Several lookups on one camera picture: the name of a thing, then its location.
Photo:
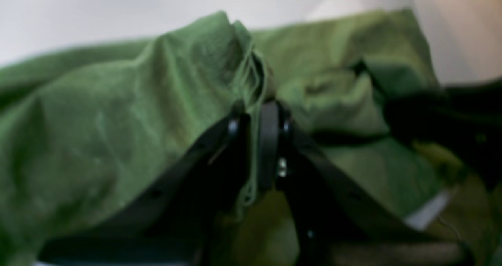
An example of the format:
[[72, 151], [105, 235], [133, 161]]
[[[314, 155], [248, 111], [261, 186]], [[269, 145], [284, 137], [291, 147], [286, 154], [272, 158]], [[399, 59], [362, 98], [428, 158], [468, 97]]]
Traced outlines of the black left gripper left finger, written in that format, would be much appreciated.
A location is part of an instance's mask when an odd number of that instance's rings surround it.
[[39, 261], [54, 266], [199, 266], [215, 217], [231, 210], [249, 173], [250, 117], [241, 109], [204, 132], [175, 164], [113, 216], [52, 239]]

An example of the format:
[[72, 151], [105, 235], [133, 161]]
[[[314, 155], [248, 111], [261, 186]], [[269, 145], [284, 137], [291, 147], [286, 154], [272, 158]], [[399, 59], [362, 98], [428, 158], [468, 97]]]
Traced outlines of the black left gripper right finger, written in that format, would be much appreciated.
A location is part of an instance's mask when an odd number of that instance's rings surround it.
[[470, 266], [460, 242], [416, 231], [333, 165], [281, 102], [261, 105], [258, 187], [282, 191], [298, 266]]

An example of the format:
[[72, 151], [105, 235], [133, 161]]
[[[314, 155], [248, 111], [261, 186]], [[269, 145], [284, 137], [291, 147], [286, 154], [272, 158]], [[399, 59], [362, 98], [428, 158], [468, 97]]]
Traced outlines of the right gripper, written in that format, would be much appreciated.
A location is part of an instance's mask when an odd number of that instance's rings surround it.
[[428, 89], [384, 105], [384, 118], [404, 143], [430, 141], [473, 168], [487, 188], [501, 183], [501, 78]]

